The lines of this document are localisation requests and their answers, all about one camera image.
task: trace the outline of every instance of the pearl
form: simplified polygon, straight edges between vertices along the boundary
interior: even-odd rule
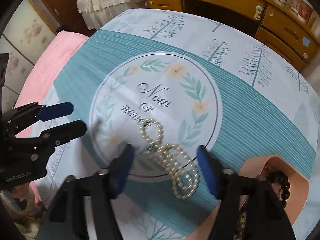
[[[153,140],[150,136],[147,135],[146,126],[148,124],[154,124],[156,126],[158,133],[156,140]],[[145,119],[140,126],[140,134],[142,138],[150,143],[150,147],[148,147],[146,153],[150,155],[152,154],[153,157],[151,159],[155,163],[162,166],[171,175],[173,194],[178,199],[186,199],[188,197],[191,197],[198,187],[198,171],[197,169],[192,168],[195,166],[193,161],[180,145],[168,143],[162,145],[163,133],[164,131],[162,124],[154,119]],[[181,156],[183,156],[183,158],[188,162],[188,164],[192,168],[191,171],[193,172],[194,180],[192,175],[188,174],[184,167],[182,167],[181,163],[176,160],[175,155],[170,153],[171,149],[177,150],[178,153],[180,153]],[[187,179],[188,186],[184,185],[181,176],[184,176]],[[186,195],[179,194],[177,185],[182,191],[186,191]]]

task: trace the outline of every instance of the blue sticker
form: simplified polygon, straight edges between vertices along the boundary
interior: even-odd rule
[[[303,46],[309,47],[310,40],[307,39],[306,37],[302,37],[302,43],[303,43]]]

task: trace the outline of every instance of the white circle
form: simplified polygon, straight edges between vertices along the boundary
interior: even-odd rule
[[[113,69],[98,87],[89,116],[97,154],[108,165],[127,143],[132,144],[136,156],[129,179],[170,179],[145,153],[149,145],[140,135],[140,125],[147,118],[163,125],[163,144],[180,144],[195,160],[198,146],[210,150],[220,131],[219,89],[201,64],[172,52],[131,58]],[[155,126],[147,128],[147,133],[156,138]],[[179,158],[188,169],[188,163]]]

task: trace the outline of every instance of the drawer lock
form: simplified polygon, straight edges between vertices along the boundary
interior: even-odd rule
[[[259,21],[260,20],[260,13],[262,12],[262,7],[260,5],[256,6],[256,14],[254,15],[254,18]]]

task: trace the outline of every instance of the wooden desk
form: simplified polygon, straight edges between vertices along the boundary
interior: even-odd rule
[[[279,0],[148,0],[148,3],[151,8],[188,12],[228,24],[276,51],[298,71],[306,67],[320,46],[310,26]],[[225,18],[205,11],[223,12],[220,14]]]

